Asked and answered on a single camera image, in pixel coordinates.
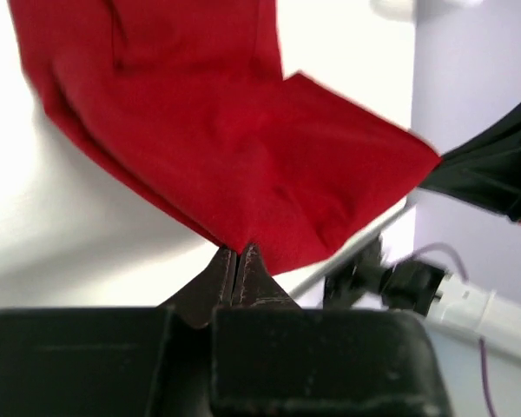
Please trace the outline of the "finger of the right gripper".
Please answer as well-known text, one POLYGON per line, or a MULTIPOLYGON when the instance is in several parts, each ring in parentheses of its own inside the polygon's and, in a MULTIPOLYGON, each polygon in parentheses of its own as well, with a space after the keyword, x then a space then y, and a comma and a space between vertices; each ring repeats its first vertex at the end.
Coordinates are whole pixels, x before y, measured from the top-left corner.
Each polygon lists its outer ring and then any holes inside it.
POLYGON ((487 130, 443 154, 419 186, 521 225, 521 103, 487 130))

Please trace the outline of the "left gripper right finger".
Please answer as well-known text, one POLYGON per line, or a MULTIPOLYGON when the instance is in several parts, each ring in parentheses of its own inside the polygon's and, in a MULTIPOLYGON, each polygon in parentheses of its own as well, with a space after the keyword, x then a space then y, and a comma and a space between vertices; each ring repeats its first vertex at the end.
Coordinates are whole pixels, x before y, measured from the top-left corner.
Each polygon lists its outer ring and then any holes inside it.
POLYGON ((211 321, 216 416, 451 416, 438 360, 410 313, 297 307, 260 250, 241 254, 228 306, 211 321))

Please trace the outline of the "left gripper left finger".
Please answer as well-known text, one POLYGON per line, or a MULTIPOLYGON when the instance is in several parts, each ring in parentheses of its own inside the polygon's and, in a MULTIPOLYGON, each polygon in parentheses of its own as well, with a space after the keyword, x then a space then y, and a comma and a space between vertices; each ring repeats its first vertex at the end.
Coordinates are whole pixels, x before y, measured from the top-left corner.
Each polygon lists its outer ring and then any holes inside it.
POLYGON ((209 416, 208 322, 236 266, 222 248, 152 308, 0 309, 0 416, 209 416))

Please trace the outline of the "red t-shirt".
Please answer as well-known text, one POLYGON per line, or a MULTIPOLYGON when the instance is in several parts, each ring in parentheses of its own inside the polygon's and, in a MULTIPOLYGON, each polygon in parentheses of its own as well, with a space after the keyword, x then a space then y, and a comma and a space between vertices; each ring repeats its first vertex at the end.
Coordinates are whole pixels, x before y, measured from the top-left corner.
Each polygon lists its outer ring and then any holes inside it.
POLYGON ((13 1, 25 75, 90 159, 277 275, 325 260, 439 164, 425 142, 284 77, 273 1, 13 1))

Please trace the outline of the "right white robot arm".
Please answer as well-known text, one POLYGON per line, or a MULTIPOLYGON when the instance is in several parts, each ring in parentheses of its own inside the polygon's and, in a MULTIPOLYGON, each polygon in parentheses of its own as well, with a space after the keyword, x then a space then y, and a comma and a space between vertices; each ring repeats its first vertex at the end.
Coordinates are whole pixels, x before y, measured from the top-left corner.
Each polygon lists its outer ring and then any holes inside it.
MULTIPOLYGON (((521 103, 490 128, 445 153, 420 186, 521 226, 521 103)), ((438 284, 430 288, 416 312, 434 326, 475 336, 521 360, 521 305, 469 283, 464 270, 438 273, 438 284)))

